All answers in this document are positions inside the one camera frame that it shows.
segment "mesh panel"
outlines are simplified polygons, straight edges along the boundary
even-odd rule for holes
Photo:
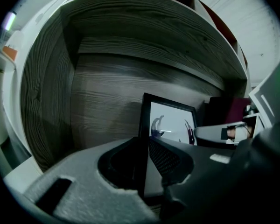
[[[180,163],[176,154],[153,141],[149,142],[149,156],[162,176],[172,172]]]

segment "wood grain surface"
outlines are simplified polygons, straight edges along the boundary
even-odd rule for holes
[[[144,40],[118,36],[84,37],[78,52],[119,54],[160,62],[186,71],[224,90],[223,79],[208,67],[173,49]]]
[[[247,79],[236,53],[218,30],[174,0],[70,0],[62,13],[83,37],[151,42],[198,61],[223,79]]]
[[[70,100],[76,147],[137,136],[144,92],[195,108],[221,96],[208,82],[160,63],[119,55],[80,55]]]
[[[21,84],[21,117],[30,150],[42,171],[73,147],[70,90],[81,37],[59,11],[40,31]]]

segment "picture frame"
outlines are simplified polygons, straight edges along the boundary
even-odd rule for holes
[[[169,116],[167,126],[162,127],[161,122],[165,120],[166,116]],[[178,116],[176,117],[178,122],[176,124],[174,121],[175,116]],[[196,127],[196,110],[194,107],[144,93],[139,125],[139,137],[143,140],[146,140],[146,138],[149,139],[150,136],[153,136],[197,145],[197,141],[194,137],[194,129]]]

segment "black picture frame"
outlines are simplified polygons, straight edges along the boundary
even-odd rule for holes
[[[169,99],[165,99],[162,97],[158,97],[155,95],[151,95],[148,93],[144,93],[142,99],[142,107],[141,107],[141,117],[140,117],[140,125],[139,125],[139,134],[138,136],[147,141],[149,140],[149,129],[150,129],[150,112],[151,112],[151,102],[170,106],[175,109],[185,110],[191,112],[193,115],[194,129],[197,127],[196,122],[196,109],[189,105],[184,105]]]
[[[139,133],[138,137],[142,142],[142,152],[141,152],[141,167],[143,167],[142,172],[140,173],[141,184],[140,189],[138,189],[139,195],[144,200],[147,205],[156,205],[160,204],[163,200],[163,196],[153,196],[153,197],[144,197],[144,189],[145,189],[145,179],[146,179],[146,171],[147,171],[147,159],[148,159],[148,147],[149,147],[149,129],[150,129],[150,112],[151,112],[151,102],[170,106],[176,109],[185,110],[192,113],[194,129],[197,127],[196,122],[196,109],[189,105],[184,105],[166,98],[158,97],[155,95],[151,95],[148,93],[143,94],[142,98],[142,107],[141,107],[141,115],[140,115],[140,125],[139,125]]]

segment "orange object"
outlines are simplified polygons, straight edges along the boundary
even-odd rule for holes
[[[12,49],[12,48],[7,47],[7,46],[4,46],[2,50],[3,50],[3,52],[4,52],[6,55],[8,55],[13,61],[15,60],[15,57],[16,57],[16,55],[17,55],[17,53],[18,53],[17,50]]]

